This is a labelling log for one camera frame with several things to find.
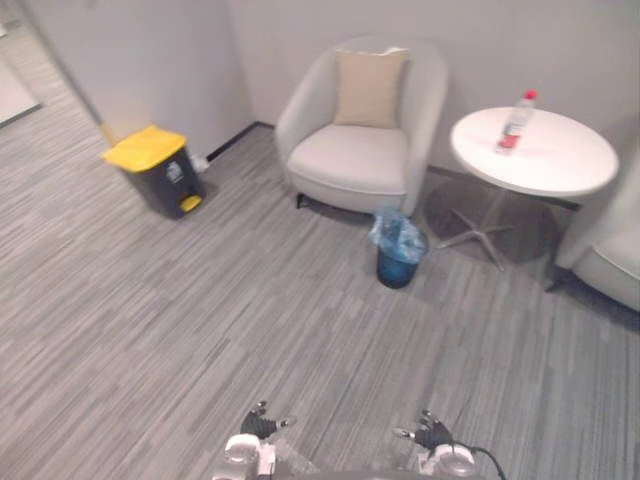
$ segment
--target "chair armrest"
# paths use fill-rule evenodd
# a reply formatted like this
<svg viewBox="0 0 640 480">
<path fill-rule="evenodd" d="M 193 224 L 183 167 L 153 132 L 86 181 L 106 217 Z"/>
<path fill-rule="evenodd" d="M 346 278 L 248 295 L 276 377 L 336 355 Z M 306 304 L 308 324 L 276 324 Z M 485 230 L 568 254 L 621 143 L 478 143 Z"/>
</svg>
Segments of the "chair armrest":
<svg viewBox="0 0 640 480">
<path fill-rule="evenodd" d="M 449 88 L 449 70 L 444 60 L 434 62 L 430 71 L 425 71 L 423 88 L 414 94 L 403 109 L 414 111 L 403 112 L 402 129 L 409 141 L 409 158 L 405 165 L 407 197 L 402 211 L 411 215 L 422 197 L 424 177 L 429 163 L 429 152 L 433 143 L 442 107 Z"/>
<path fill-rule="evenodd" d="M 333 120 L 336 76 L 335 53 L 325 52 L 313 63 L 280 115 L 275 138 L 283 167 L 300 142 Z"/>
</svg>

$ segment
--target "yellow trash can lid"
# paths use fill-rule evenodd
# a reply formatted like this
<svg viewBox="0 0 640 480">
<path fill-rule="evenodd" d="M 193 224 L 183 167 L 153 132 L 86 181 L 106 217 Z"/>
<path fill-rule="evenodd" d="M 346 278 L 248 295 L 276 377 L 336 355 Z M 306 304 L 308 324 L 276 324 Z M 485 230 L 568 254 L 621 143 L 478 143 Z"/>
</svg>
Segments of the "yellow trash can lid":
<svg viewBox="0 0 640 480">
<path fill-rule="evenodd" d="M 129 172 L 143 172 L 165 161 L 186 143 L 183 135 L 151 125 L 125 138 L 102 157 Z"/>
</svg>

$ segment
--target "round table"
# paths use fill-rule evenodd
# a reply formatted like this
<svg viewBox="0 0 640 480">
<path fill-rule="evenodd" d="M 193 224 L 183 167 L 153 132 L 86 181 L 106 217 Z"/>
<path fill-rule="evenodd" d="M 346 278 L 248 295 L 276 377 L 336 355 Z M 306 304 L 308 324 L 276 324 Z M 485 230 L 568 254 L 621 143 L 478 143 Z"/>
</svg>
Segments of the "round table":
<svg viewBox="0 0 640 480">
<path fill-rule="evenodd" d="M 458 161 L 500 190 L 479 224 L 454 210 L 469 230 L 439 245 L 445 248 L 466 240 L 479 240 L 500 270 L 504 267 L 488 234 L 512 228 L 492 225 L 509 190 L 571 198 L 602 188 L 618 171 L 616 152 L 604 138 L 580 122 L 544 110 L 533 112 L 512 152 L 497 152 L 496 144 L 511 110 L 511 107 L 480 110 L 453 127 L 451 147 Z"/>
</svg>

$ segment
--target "trash bag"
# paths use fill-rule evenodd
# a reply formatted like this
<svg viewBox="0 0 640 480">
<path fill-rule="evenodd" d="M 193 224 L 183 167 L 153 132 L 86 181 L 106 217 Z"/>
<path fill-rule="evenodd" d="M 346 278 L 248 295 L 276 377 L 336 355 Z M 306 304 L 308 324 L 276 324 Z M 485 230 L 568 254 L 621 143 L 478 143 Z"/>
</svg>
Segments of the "trash bag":
<svg viewBox="0 0 640 480">
<path fill-rule="evenodd" d="M 427 237 L 399 211 L 385 207 L 375 213 L 369 240 L 392 259 L 417 265 L 427 253 Z"/>
</svg>

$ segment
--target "chair seat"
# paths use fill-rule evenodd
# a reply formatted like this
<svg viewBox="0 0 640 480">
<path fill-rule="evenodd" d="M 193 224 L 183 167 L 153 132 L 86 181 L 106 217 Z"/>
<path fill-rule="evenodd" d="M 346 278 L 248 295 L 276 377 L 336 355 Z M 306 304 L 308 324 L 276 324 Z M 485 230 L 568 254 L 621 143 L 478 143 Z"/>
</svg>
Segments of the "chair seat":
<svg viewBox="0 0 640 480">
<path fill-rule="evenodd" d="M 601 292 L 640 310 L 640 227 L 629 227 L 589 249 L 574 272 Z"/>
<path fill-rule="evenodd" d="M 596 245 L 598 255 L 640 282 L 640 226 L 630 226 Z"/>
<path fill-rule="evenodd" d="M 407 139 L 401 130 L 328 125 L 292 152 L 290 173 L 353 193 L 405 195 Z"/>
</svg>

